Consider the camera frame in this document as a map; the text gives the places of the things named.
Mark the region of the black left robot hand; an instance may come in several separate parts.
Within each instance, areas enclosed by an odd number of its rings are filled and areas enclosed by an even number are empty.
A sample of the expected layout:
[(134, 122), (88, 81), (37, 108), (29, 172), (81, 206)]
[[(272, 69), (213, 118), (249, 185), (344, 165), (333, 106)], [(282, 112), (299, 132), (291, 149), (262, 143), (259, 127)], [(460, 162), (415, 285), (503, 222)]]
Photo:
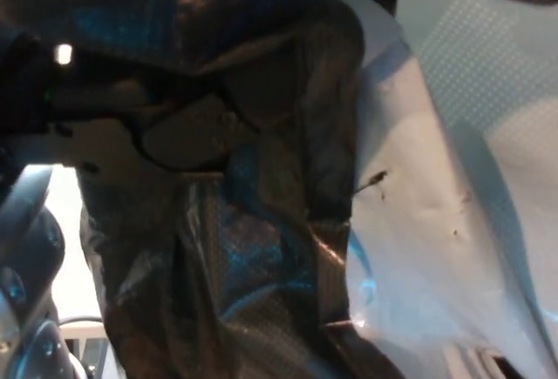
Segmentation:
[(224, 89), (240, 115), (255, 129), (270, 129), (293, 113), (296, 79), (273, 70), (243, 69), (222, 76)]

